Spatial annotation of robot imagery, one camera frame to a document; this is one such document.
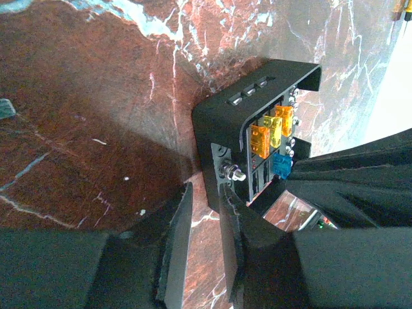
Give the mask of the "blue blade fuse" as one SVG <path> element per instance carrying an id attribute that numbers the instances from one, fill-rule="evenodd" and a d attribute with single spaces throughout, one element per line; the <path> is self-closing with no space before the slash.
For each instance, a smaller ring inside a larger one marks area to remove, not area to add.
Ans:
<path id="1" fill-rule="evenodd" d="M 273 155 L 273 173 L 280 179 L 287 179 L 292 170 L 292 157 L 275 153 Z"/>

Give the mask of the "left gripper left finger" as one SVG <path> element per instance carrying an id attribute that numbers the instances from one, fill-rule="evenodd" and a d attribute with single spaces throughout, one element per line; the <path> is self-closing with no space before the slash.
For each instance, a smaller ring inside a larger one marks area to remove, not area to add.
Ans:
<path id="1" fill-rule="evenodd" d="M 181 308 L 192 219 L 185 183 L 121 233 L 1 230 L 2 308 Z"/>

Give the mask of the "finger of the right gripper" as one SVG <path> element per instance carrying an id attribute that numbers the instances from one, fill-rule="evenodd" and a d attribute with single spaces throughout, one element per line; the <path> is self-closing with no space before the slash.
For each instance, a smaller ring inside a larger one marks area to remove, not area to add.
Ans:
<path id="1" fill-rule="evenodd" d="M 300 160 L 285 188 L 339 228 L 411 226 L 411 137 Z"/>

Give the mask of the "orange blade fuse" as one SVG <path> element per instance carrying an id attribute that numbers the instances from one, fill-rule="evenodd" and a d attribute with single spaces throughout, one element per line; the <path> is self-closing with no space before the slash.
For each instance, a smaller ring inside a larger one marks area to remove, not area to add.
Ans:
<path id="1" fill-rule="evenodd" d="M 283 121 L 282 135 L 289 137 L 292 134 L 294 108 L 292 106 L 276 106 L 276 116 Z"/>

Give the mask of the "black fuse box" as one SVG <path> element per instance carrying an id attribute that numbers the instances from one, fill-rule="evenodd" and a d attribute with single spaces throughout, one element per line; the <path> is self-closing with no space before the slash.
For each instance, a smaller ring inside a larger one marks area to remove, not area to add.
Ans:
<path id="1" fill-rule="evenodd" d="M 219 210 L 220 188 L 227 184 L 237 196 L 257 209 L 279 196 L 282 180 L 273 173 L 273 155 L 292 157 L 293 164 L 310 157 L 311 143 L 295 135 L 300 124 L 295 112 L 299 91 L 318 91 L 322 67 L 310 62 L 268 60 L 232 85 L 199 103 L 192 112 L 196 143 L 209 207 Z M 270 155 L 252 152 L 251 126 L 264 126 L 265 115 L 276 117 L 276 106 L 294 108 L 292 134 L 281 136 L 281 145 L 270 146 Z"/>

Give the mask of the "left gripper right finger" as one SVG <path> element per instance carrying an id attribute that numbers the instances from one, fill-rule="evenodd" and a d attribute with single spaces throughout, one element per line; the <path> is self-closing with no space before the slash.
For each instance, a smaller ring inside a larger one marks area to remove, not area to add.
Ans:
<path id="1" fill-rule="evenodd" d="M 220 187 L 234 308 L 410 308 L 411 229 L 285 232 Z"/>

